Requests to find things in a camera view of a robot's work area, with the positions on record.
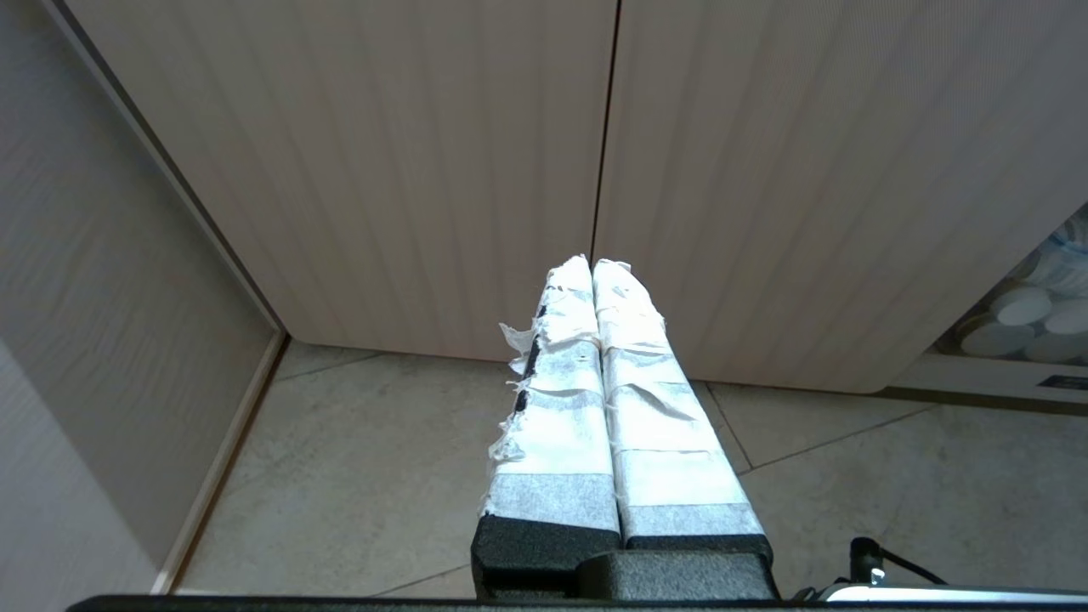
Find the baseboard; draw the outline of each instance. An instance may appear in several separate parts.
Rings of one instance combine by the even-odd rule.
[[[254,377],[250,379],[249,387],[242,397],[242,403],[238,404],[238,408],[234,413],[234,418],[231,419],[231,425],[226,428],[226,433],[223,436],[223,442],[215,453],[215,458],[212,460],[211,467],[208,469],[208,474],[200,485],[196,500],[193,502],[193,506],[189,507],[185,523],[182,524],[182,528],[177,533],[177,538],[174,540],[174,546],[170,548],[170,553],[166,554],[166,560],[163,562],[159,571],[159,576],[151,587],[151,595],[164,595],[173,590],[174,583],[183,570],[189,550],[196,543],[200,526],[211,510],[220,484],[230,470],[235,450],[245,432],[246,424],[249,423],[250,415],[257,408],[267,384],[271,381],[272,369],[280,357],[280,351],[286,338],[286,333],[276,330],[264,348],[264,354],[261,355],[261,360],[254,371]]]

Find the white lid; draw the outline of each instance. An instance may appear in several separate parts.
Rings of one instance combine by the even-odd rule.
[[[1028,343],[1024,355],[1041,364],[1061,364],[1079,356],[1085,340],[1080,335],[1044,333]]]
[[[1042,326],[1050,333],[1073,334],[1088,331],[1088,299],[1058,302]]]
[[[1026,326],[1050,314],[1051,303],[1047,290],[1037,286],[1010,289],[990,303],[990,313],[998,322],[1006,326]]]
[[[960,348],[973,357],[1001,357],[1035,338],[1030,326],[1003,326],[990,315],[969,319],[960,328]]]

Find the tile floor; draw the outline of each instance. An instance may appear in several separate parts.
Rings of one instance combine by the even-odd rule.
[[[472,597],[484,450],[514,378],[292,343],[178,590]],[[952,583],[1088,590],[1088,418],[693,387],[783,593],[845,574],[858,535]]]

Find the wood grain panel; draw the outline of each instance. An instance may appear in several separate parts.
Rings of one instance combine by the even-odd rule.
[[[590,249],[613,2],[69,5],[300,340],[504,359]]]
[[[61,610],[153,587],[279,332],[38,2],[0,81],[0,610]]]
[[[707,380],[888,384],[1088,199],[1088,5],[623,3],[595,256]]]

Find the wooden cabinet door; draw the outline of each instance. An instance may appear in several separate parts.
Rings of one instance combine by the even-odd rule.
[[[67,4],[300,340],[504,359],[590,250],[614,2]]]
[[[627,0],[594,254],[694,378],[888,384],[1088,199],[1088,3]]]

